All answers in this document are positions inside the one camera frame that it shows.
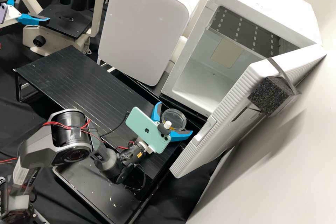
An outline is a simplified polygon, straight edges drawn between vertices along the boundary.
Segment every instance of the white mini fridge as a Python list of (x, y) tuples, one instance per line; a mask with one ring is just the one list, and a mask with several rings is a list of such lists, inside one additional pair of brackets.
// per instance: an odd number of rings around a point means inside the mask
[(208, 0), (162, 93), (208, 117), (249, 64), (316, 43), (303, 0)]
[(326, 55), (321, 44), (303, 0), (208, 0), (162, 88), (207, 117), (171, 166), (173, 175), (212, 161), (264, 118), (248, 96), (264, 78), (280, 75), (267, 58), (297, 84)]

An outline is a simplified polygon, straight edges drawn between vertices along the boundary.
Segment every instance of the red wire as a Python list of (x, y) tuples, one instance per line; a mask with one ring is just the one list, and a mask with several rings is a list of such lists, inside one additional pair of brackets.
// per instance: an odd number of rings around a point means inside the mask
[(87, 132), (87, 131), (84, 131), (84, 130), (82, 130), (81, 129), (81, 131), (82, 132), (84, 132), (84, 133), (86, 133), (86, 134), (89, 134), (89, 135), (91, 135), (91, 136), (94, 136), (95, 138), (97, 138), (99, 141), (101, 141), (101, 142), (104, 142), (105, 143), (105, 141), (103, 141), (102, 139), (99, 139), (98, 137), (96, 137), (94, 134), (92, 134), (92, 133), (90, 133), (90, 132)]
[(89, 120), (86, 122), (86, 124), (84, 124), (84, 125), (81, 127), (81, 129), (85, 128), (90, 122), (91, 122), (91, 119), (89, 119)]
[(129, 149), (128, 147), (122, 147), (122, 146), (118, 146), (117, 149)]
[(11, 160), (14, 160), (14, 159), (17, 159), (17, 158), (16, 158), (16, 157), (13, 157), (13, 158), (11, 158), (11, 159), (1, 160), (0, 163), (8, 162), (8, 161), (11, 161)]
[(42, 126), (46, 126), (46, 125), (60, 125), (60, 126), (62, 126), (62, 127), (64, 127), (64, 128), (66, 128), (67, 130), (70, 130), (70, 129), (71, 129), (70, 126), (65, 126), (65, 125), (63, 125), (63, 124), (61, 124), (61, 123), (59, 123), (59, 122), (55, 122), (55, 121), (48, 121), (48, 122), (42, 124)]

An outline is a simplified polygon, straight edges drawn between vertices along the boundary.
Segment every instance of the mint green smartphone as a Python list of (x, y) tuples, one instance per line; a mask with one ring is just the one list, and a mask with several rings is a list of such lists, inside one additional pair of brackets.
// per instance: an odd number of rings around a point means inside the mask
[(171, 140), (170, 135), (162, 137), (158, 125), (138, 107), (132, 109), (125, 123), (156, 153), (161, 154)]

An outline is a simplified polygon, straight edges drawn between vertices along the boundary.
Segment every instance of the purple smartphone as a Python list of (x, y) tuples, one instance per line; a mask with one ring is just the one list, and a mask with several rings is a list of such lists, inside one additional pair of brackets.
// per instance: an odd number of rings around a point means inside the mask
[(5, 3), (0, 3), (0, 24), (4, 23), (8, 6)]

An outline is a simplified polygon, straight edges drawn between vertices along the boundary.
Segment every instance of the petri dish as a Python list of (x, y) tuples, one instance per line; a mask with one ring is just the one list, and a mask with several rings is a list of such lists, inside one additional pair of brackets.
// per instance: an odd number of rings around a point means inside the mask
[(176, 110), (174, 108), (169, 108), (166, 111), (163, 112), (162, 116), (161, 116), (161, 120), (163, 123), (165, 123), (166, 121), (170, 121), (171, 122), (171, 130), (174, 131), (181, 131), (186, 127), (187, 124), (187, 119), (184, 116), (184, 114), (179, 111)]

